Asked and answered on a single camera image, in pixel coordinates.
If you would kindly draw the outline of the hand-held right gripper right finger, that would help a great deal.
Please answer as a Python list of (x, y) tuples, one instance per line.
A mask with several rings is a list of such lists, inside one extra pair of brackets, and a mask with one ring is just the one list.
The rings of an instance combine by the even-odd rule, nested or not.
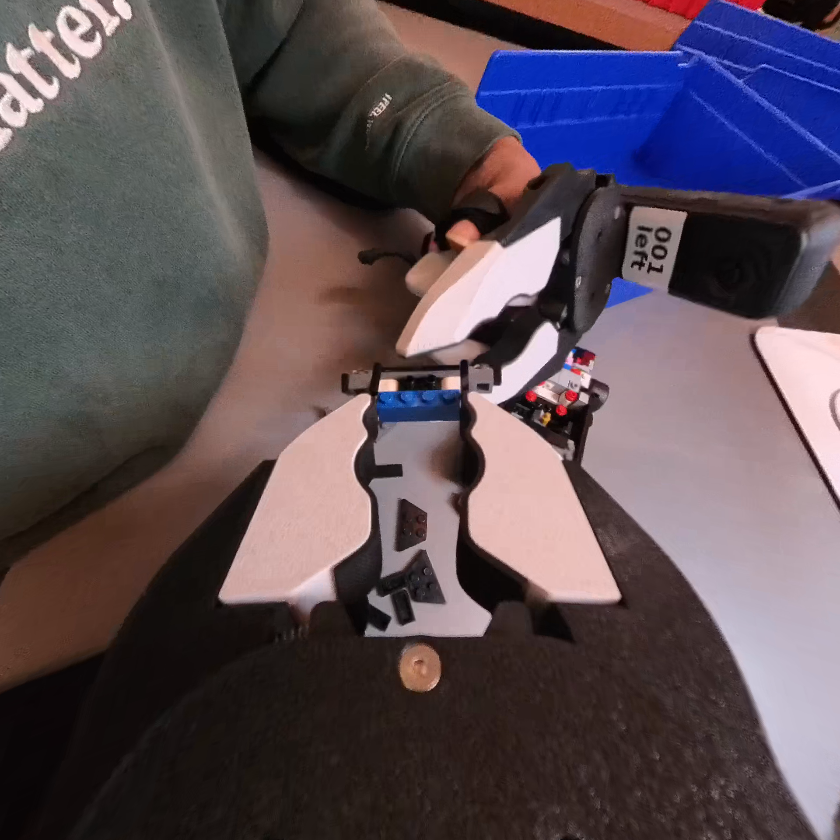
[(457, 578), (490, 615), (528, 609), (537, 634), (570, 634), (564, 606), (622, 593), (562, 458), (481, 394), (463, 394)]

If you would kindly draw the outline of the blue plastic bin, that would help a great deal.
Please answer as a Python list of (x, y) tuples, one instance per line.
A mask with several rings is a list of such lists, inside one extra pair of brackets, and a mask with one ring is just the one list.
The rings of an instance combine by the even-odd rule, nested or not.
[(718, 64), (695, 57), (634, 153), (646, 186), (838, 200), (838, 152)]
[(622, 184), (666, 187), (637, 154), (686, 80), (678, 51), (503, 49), (479, 82), (479, 106), (516, 130), (542, 169), (570, 163)]
[(734, 3), (709, 2), (672, 50), (701, 54), (729, 68), (770, 67), (825, 86), (839, 82), (837, 42)]

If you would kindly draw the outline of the blue and black lego assembly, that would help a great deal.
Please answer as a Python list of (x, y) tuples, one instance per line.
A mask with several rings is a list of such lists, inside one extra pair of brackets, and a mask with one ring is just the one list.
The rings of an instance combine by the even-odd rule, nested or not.
[(376, 364), (344, 372), (341, 391), (368, 394), (381, 424), (454, 422), (467, 392), (487, 396), (501, 385), (501, 369), (462, 360), (456, 364)]

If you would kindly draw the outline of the person's green sweater torso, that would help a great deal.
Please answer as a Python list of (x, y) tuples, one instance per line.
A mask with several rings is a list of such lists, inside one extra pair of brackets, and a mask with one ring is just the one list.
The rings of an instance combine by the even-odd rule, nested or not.
[(2, 2), (2, 572), (162, 467), (267, 229), (220, 2)]

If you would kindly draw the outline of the wooden workbench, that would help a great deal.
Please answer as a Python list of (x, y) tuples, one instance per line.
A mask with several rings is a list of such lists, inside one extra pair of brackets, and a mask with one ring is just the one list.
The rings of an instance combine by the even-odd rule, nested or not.
[(636, 1), (493, 1), (493, 5), (630, 50), (669, 49), (690, 21)]

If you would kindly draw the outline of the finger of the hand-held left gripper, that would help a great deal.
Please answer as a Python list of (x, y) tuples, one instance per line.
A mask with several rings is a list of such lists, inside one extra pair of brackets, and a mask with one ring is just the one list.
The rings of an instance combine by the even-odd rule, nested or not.
[(560, 332), (553, 322), (542, 315), (517, 315), (473, 363), (493, 369), (489, 397), (495, 404), (502, 404), (525, 393), (538, 374), (554, 364), (559, 349)]
[(561, 234), (555, 217), (511, 244), (481, 239), (462, 250), (421, 296), (397, 353), (409, 359), (461, 343), (516, 298), (534, 298), (549, 283)]

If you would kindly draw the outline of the black lego car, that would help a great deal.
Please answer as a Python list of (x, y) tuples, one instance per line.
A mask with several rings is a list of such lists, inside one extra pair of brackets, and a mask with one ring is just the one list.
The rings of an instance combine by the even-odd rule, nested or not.
[(610, 395), (593, 375), (595, 360), (594, 352), (576, 347), (558, 373), (501, 405), (566, 461), (582, 460), (594, 414)]

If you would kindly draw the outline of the white monitor stand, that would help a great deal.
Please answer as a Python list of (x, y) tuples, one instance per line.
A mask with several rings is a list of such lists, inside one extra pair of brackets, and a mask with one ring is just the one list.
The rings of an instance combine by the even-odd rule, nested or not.
[(839, 335), (762, 326), (753, 345), (835, 501), (839, 501)]

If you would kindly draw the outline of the black lego wedge plate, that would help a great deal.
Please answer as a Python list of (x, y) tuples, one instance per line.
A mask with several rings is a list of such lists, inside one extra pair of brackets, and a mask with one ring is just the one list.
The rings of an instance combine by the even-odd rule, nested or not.
[(397, 501), (394, 549), (402, 552), (414, 548), (427, 539), (427, 513), (408, 499)]

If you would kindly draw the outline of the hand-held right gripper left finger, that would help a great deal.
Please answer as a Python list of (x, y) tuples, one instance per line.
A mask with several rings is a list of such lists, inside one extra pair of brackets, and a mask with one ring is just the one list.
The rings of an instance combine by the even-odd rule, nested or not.
[(218, 593), (229, 606), (284, 602), (307, 621), (340, 598), (336, 572), (374, 532), (371, 493), (356, 471), (371, 442), (362, 394), (300, 434), (278, 456)]

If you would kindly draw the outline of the person's left forearm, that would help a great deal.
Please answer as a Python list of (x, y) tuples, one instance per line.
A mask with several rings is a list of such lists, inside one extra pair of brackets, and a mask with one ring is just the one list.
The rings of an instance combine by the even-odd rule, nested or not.
[(437, 222), (495, 142), (520, 141), (461, 79), (411, 54), (377, 2), (219, 9), (248, 123), (323, 179)]

